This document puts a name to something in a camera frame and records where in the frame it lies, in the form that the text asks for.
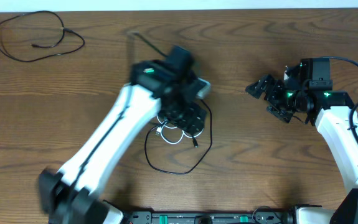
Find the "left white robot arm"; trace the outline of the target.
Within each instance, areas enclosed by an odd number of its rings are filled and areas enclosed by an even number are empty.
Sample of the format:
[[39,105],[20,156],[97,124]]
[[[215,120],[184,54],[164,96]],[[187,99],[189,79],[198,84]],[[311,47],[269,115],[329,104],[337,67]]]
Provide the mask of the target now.
[[117,163],[155,117],[195,139],[204,130],[202,100],[210,83],[192,70],[189,51],[174,46],[162,60],[132,65],[130,79],[87,142],[56,173],[39,175],[40,206],[49,223],[121,223],[125,214],[99,199]]

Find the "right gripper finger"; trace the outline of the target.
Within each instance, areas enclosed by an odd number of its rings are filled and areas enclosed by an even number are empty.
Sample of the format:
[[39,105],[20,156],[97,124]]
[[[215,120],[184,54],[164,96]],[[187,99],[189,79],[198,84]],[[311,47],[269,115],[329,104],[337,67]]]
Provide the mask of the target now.
[[293,117],[293,113],[286,110],[278,110],[274,108],[272,105],[267,106],[267,112],[277,117],[280,121],[284,123],[289,123]]
[[275,82],[275,79],[271,75],[264,75],[259,81],[247,86],[245,92],[252,97],[259,99],[263,92],[266,92]]

